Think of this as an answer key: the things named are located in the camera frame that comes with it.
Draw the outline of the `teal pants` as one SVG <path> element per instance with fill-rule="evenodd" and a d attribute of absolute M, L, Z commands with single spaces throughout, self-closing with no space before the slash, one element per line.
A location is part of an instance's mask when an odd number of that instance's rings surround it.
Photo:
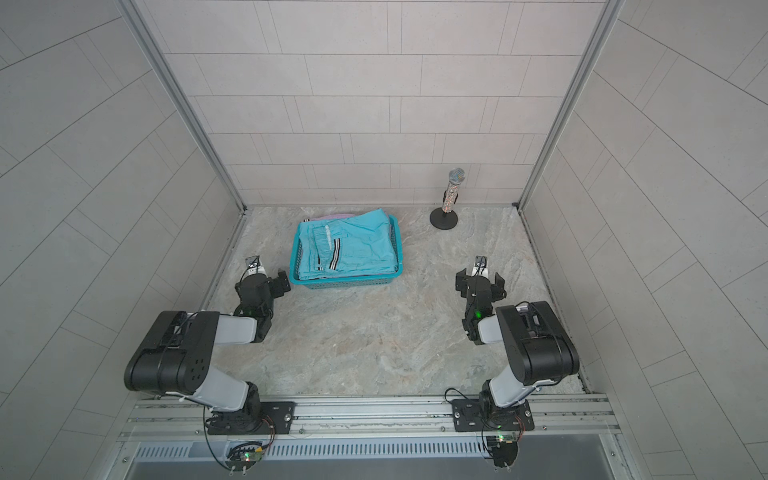
<path fill-rule="evenodd" d="M 353 218 L 298 225 L 301 250 L 295 259 L 300 281 L 395 274 L 399 259 L 392 243 L 393 226 L 383 210 Z"/>

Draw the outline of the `purple pants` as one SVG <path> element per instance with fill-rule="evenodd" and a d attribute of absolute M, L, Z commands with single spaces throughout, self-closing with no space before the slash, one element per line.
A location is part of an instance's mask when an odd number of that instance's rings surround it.
<path fill-rule="evenodd" d="M 353 218 L 357 216 L 356 214 L 352 213 L 335 213 L 330 215 L 325 215 L 317 218 L 311 219 L 311 221 L 330 221 L 330 220 L 341 220 L 341 219 L 348 219 Z"/>

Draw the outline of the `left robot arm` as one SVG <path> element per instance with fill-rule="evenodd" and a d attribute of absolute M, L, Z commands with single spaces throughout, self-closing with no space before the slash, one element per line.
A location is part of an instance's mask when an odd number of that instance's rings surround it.
<path fill-rule="evenodd" d="M 261 343 L 272 326 L 274 301 L 291 290 L 288 275 L 275 277 L 260 266 L 246 269 L 236 283 L 239 304 L 218 311 L 162 311 L 124 371 L 130 391 L 175 396 L 207 408 L 209 435 L 287 434 L 293 402 L 267 402 L 258 387 L 212 365 L 215 346 Z"/>

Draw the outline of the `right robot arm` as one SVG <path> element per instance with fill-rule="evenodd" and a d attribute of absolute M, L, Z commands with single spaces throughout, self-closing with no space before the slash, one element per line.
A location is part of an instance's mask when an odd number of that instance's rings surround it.
<path fill-rule="evenodd" d="M 579 371 L 577 349 L 548 302 L 494 308 L 506 298 L 505 280 L 500 275 L 489 279 L 484 266 L 458 272 L 455 290 L 466 300 L 462 326 L 468 339 L 476 345 L 501 344 L 507 357 L 507 366 L 479 394 L 482 421 L 498 426 L 522 417 L 521 408 L 534 391 Z"/>

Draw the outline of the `teal plastic basket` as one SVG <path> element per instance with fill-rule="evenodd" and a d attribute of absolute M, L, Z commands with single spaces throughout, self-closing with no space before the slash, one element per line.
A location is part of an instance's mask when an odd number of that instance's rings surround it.
<path fill-rule="evenodd" d="M 398 219 L 378 209 L 301 222 L 289 278 L 313 289 L 366 286 L 390 283 L 403 269 Z"/>

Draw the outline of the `glitter microphone on stand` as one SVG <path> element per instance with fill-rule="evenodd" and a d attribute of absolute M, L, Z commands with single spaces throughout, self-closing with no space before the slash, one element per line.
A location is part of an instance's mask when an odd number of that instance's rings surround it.
<path fill-rule="evenodd" d="M 450 230 L 458 224 L 458 215 L 454 211 L 461 184 L 466 178 L 462 168 L 450 171 L 448 185 L 444 191 L 442 205 L 430 214 L 430 223 L 439 230 Z"/>

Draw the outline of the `right circuit board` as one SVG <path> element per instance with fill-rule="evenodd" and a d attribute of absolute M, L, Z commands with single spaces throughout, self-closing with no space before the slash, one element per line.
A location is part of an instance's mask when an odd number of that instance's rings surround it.
<path fill-rule="evenodd" d="M 484 445 L 495 468 L 510 469 L 519 454 L 518 442 L 503 435 L 485 436 Z"/>

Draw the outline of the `circuit board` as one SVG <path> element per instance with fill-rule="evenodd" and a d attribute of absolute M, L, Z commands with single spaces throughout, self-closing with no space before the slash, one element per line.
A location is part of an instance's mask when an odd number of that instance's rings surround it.
<path fill-rule="evenodd" d="M 264 456 L 264 445 L 260 441 L 245 442 L 229 449 L 226 454 L 225 468 L 230 475 L 240 473 L 245 476 L 247 472 Z"/>
<path fill-rule="evenodd" d="M 519 454 L 518 442 L 503 435 L 485 436 L 484 445 L 495 468 L 510 469 Z"/>

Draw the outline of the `ventilation grille strip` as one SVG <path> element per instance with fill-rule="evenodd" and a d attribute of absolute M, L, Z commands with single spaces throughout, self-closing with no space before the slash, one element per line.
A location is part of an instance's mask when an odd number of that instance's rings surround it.
<path fill-rule="evenodd" d="M 209 443 L 143 442 L 134 458 L 138 462 L 202 462 L 224 460 L 234 444 L 229 441 Z M 488 453 L 475 437 L 413 437 L 277 440 L 262 455 L 266 461 L 349 460 L 349 459 L 420 459 L 486 458 Z"/>

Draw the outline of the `left circuit board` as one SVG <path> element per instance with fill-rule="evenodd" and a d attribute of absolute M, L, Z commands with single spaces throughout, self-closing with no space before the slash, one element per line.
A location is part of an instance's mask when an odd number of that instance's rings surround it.
<path fill-rule="evenodd" d="M 247 472 L 264 456 L 264 445 L 260 441 L 245 442 L 229 449 L 226 454 L 225 468 L 230 475 L 240 473 L 245 476 Z"/>

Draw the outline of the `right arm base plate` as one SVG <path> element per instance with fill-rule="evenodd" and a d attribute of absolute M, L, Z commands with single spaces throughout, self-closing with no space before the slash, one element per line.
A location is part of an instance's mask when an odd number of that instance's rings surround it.
<path fill-rule="evenodd" d="M 530 404 L 507 408 L 497 407 L 492 401 L 455 398 L 449 401 L 453 411 L 454 428 L 457 432 L 533 431 L 535 423 Z"/>

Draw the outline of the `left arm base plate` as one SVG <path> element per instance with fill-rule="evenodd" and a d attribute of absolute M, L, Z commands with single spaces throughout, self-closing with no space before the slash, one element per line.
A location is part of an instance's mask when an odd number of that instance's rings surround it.
<path fill-rule="evenodd" d="M 258 413 L 247 405 L 237 412 L 212 412 L 204 421 L 208 435 L 285 435 L 291 430 L 297 404 L 262 402 Z"/>

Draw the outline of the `aluminium mounting rail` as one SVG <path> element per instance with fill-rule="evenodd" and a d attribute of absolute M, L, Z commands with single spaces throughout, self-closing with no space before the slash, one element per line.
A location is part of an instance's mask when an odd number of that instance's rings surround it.
<path fill-rule="evenodd" d="M 621 429 L 603 394 L 532 395 L 515 411 L 487 420 L 475 400 L 447 396 L 269 397 L 262 413 L 280 440 L 325 438 L 448 437 L 485 434 L 618 434 Z"/>

